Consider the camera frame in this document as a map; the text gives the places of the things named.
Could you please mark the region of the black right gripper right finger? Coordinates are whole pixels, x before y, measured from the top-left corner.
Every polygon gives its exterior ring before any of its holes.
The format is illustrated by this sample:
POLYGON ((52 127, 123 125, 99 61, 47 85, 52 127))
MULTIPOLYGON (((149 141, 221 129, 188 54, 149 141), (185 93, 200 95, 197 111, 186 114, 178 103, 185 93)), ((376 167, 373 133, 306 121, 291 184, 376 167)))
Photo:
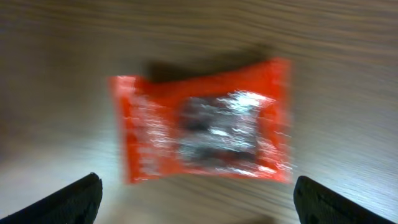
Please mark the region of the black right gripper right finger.
POLYGON ((295 184, 294 205, 301 224, 394 224, 303 175, 295 184))

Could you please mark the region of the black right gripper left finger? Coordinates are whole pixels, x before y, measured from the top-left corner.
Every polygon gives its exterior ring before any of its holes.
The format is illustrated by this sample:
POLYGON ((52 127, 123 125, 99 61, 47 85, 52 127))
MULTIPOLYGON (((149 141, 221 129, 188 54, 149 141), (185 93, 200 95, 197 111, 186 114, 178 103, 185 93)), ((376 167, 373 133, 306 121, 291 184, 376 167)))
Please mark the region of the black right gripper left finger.
POLYGON ((1 224, 93 224, 102 197, 102 180, 92 172, 2 218, 1 224))

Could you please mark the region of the red Hacks candy bag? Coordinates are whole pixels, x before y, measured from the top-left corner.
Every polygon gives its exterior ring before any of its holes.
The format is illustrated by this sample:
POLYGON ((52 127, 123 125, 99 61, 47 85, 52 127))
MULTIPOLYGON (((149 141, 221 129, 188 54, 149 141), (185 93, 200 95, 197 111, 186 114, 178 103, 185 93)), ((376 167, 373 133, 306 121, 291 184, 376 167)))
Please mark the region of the red Hacks candy bag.
POLYGON ((127 183, 177 174, 292 180, 290 62, 165 83, 109 79, 127 183))

